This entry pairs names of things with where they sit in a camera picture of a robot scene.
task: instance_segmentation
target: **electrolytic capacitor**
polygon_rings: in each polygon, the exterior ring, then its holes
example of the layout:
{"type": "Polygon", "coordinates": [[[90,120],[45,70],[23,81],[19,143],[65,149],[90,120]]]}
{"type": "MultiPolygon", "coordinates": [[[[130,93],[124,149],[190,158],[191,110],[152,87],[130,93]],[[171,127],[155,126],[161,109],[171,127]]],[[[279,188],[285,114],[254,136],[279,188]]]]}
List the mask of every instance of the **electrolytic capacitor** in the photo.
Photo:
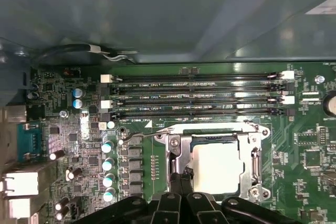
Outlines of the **electrolytic capacitor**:
{"type": "Polygon", "coordinates": [[[69,172],[68,178],[73,180],[75,177],[77,177],[80,174],[82,174],[82,169],[80,167],[77,167],[75,170],[72,170],[71,172],[69,172]]]}
{"type": "Polygon", "coordinates": [[[103,179],[104,187],[111,187],[114,182],[115,176],[112,173],[106,174],[105,178],[103,179]]]}
{"type": "Polygon", "coordinates": [[[72,91],[72,95],[73,97],[75,98],[81,98],[81,97],[84,97],[85,96],[85,91],[83,91],[82,89],[74,89],[72,91]]]}
{"type": "Polygon", "coordinates": [[[82,100],[80,99],[75,99],[73,102],[72,102],[72,106],[75,108],[75,109],[81,109],[83,108],[85,105],[83,103],[82,100]]]}
{"type": "Polygon", "coordinates": [[[58,150],[58,151],[55,151],[53,153],[51,153],[49,155],[49,158],[50,160],[57,160],[59,159],[60,157],[64,157],[65,156],[65,151],[63,150],[58,150]]]}
{"type": "Polygon", "coordinates": [[[107,159],[105,159],[105,161],[102,163],[101,166],[103,170],[107,172],[110,169],[112,169],[113,165],[114,165],[114,160],[111,157],[108,157],[107,159]]]}
{"type": "Polygon", "coordinates": [[[69,212],[69,207],[68,206],[65,206],[63,207],[57,214],[56,214],[56,219],[57,220],[63,220],[65,215],[67,215],[67,213],[69,212]]]}
{"type": "Polygon", "coordinates": [[[114,144],[111,141],[106,141],[101,146],[101,151],[104,153],[110,153],[113,147],[114,147],[114,144]]]}
{"type": "Polygon", "coordinates": [[[57,211],[60,211],[63,207],[65,207],[65,205],[69,203],[69,198],[68,197],[64,197],[62,198],[59,202],[56,203],[55,205],[55,209],[57,211]]]}
{"type": "Polygon", "coordinates": [[[29,93],[29,94],[27,95],[27,98],[28,98],[29,100],[33,100],[33,101],[35,101],[35,100],[37,100],[37,99],[39,98],[39,95],[38,95],[38,93],[36,93],[36,92],[31,92],[31,93],[29,93]]]}
{"type": "Polygon", "coordinates": [[[106,191],[103,195],[103,199],[106,202],[111,202],[111,201],[113,201],[115,195],[116,195],[115,189],[112,188],[112,187],[109,187],[109,188],[106,189],[106,191]]]}
{"type": "Polygon", "coordinates": [[[38,85],[37,84],[35,84],[35,83],[33,83],[32,85],[31,85],[31,90],[33,90],[33,91],[38,91],[38,85]]]}

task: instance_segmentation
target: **solid capacitor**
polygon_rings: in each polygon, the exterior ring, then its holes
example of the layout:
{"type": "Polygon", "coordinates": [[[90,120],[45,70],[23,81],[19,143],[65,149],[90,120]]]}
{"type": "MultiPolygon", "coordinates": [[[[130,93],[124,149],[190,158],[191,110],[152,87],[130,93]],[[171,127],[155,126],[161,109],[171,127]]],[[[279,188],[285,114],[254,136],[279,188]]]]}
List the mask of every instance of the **solid capacitor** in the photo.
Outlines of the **solid capacitor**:
{"type": "Polygon", "coordinates": [[[116,195],[115,189],[112,188],[112,187],[109,187],[109,188],[106,189],[106,191],[103,195],[103,199],[106,202],[111,202],[113,200],[113,198],[115,197],[115,195],[116,195]]]}
{"type": "Polygon", "coordinates": [[[85,91],[83,91],[82,89],[74,89],[72,91],[72,95],[73,97],[75,98],[81,98],[81,97],[84,97],[85,96],[85,91]]]}
{"type": "Polygon", "coordinates": [[[81,173],[82,173],[82,169],[80,167],[77,167],[75,170],[69,172],[68,178],[69,179],[74,179],[75,177],[77,177],[81,173]]]}
{"type": "Polygon", "coordinates": [[[114,144],[111,141],[106,141],[101,146],[101,151],[104,153],[110,153],[113,147],[114,147],[114,144]]]}
{"type": "Polygon", "coordinates": [[[50,158],[50,160],[57,160],[60,157],[64,157],[64,156],[65,156],[65,151],[58,150],[58,151],[55,151],[55,152],[51,153],[49,158],[50,158]]]}
{"type": "Polygon", "coordinates": [[[115,181],[115,176],[112,173],[108,173],[103,179],[103,185],[104,187],[111,187],[114,181],[115,181]]]}
{"type": "Polygon", "coordinates": [[[57,214],[56,214],[56,219],[57,220],[63,220],[64,216],[67,215],[67,213],[69,212],[69,207],[65,206],[63,207],[57,214]]]}
{"type": "Polygon", "coordinates": [[[69,203],[69,198],[68,197],[64,197],[59,202],[56,203],[55,209],[57,211],[60,211],[67,203],[69,203]]]}
{"type": "Polygon", "coordinates": [[[112,169],[113,165],[114,165],[114,160],[109,157],[109,158],[105,159],[105,161],[102,163],[101,166],[102,166],[103,170],[105,170],[107,172],[110,169],[112,169]]]}

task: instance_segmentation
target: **integrated circuit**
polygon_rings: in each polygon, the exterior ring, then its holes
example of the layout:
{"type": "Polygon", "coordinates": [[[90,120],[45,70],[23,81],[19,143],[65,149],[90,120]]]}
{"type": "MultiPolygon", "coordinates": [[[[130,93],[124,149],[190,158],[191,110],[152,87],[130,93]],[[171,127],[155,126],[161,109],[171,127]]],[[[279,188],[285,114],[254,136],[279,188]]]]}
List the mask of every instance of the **integrated circuit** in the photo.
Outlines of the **integrated circuit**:
{"type": "Polygon", "coordinates": [[[70,134],[69,134],[69,141],[70,141],[70,142],[75,142],[75,141],[77,141],[77,133],[70,133],[70,134]]]}
{"type": "Polygon", "coordinates": [[[59,134],[59,127],[50,127],[50,134],[59,134]]]}
{"type": "Polygon", "coordinates": [[[321,153],[319,150],[306,150],[305,154],[307,167],[317,167],[321,165],[321,153]]]}
{"type": "Polygon", "coordinates": [[[90,106],[89,107],[89,114],[97,114],[97,113],[98,113],[97,106],[90,106]]]}
{"type": "Polygon", "coordinates": [[[82,191],[82,186],[81,185],[75,185],[73,188],[74,188],[73,189],[74,193],[80,193],[82,191]]]}
{"type": "Polygon", "coordinates": [[[99,161],[97,157],[89,157],[89,165],[98,165],[99,161]]]}
{"type": "Polygon", "coordinates": [[[129,164],[130,170],[141,169],[141,164],[142,164],[141,160],[133,160],[133,161],[130,161],[129,163],[130,163],[129,164]]]}

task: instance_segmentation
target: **black dimm slot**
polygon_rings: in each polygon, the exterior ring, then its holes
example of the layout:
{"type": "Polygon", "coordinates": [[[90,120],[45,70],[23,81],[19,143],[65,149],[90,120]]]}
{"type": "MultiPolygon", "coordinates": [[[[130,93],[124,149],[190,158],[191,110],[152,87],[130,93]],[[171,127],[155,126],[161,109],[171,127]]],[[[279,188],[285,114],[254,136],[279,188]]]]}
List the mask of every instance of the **black dimm slot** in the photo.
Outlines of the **black dimm slot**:
{"type": "Polygon", "coordinates": [[[179,100],[169,100],[165,99],[163,101],[158,101],[162,99],[156,99],[156,100],[137,100],[137,101],[127,101],[124,102],[124,104],[121,107],[131,107],[131,106],[152,106],[154,104],[160,105],[160,106],[182,106],[182,105],[226,105],[226,104],[251,104],[251,103],[268,103],[268,102],[274,102],[270,101],[269,98],[259,98],[259,99],[228,99],[228,98],[221,98],[221,99],[214,99],[214,98],[208,98],[208,99],[179,99],[179,100]]]}
{"type": "Polygon", "coordinates": [[[150,111],[135,113],[120,113],[120,119],[147,117],[167,117],[167,116],[197,116],[197,115],[251,115],[251,114],[270,114],[269,109],[227,109],[227,110],[208,110],[208,111],[150,111]]]}
{"type": "Polygon", "coordinates": [[[150,87],[150,91],[147,91],[148,88],[146,88],[146,91],[143,90],[144,88],[131,88],[127,90],[127,88],[120,88],[119,95],[131,95],[131,94],[143,94],[143,95],[160,95],[160,94],[171,94],[171,93],[183,93],[183,92],[198,92],[198,93],[208,93],[211,91],[215,92],[225,92],[225,91],[235,91],[235,92],[245,92],[245,91],[265,91],[268,92],[271,90],[268,86],[242,86],[242,87],[223,87],[223,86],[213,86],[211,88],[209,87],[181,87],[178,89],[171,89],[169,87],[150,87]]]}
{"type": "Polygon", "coordinates": [[[264,74],[218,74],[218,75],[188,75],[188,76],[132,76],[119,77],[122,82],[158,82],[158,81],[215,81],[215,80],[273,80],[278,77],[278,73],[264,73],[264,74]]]}

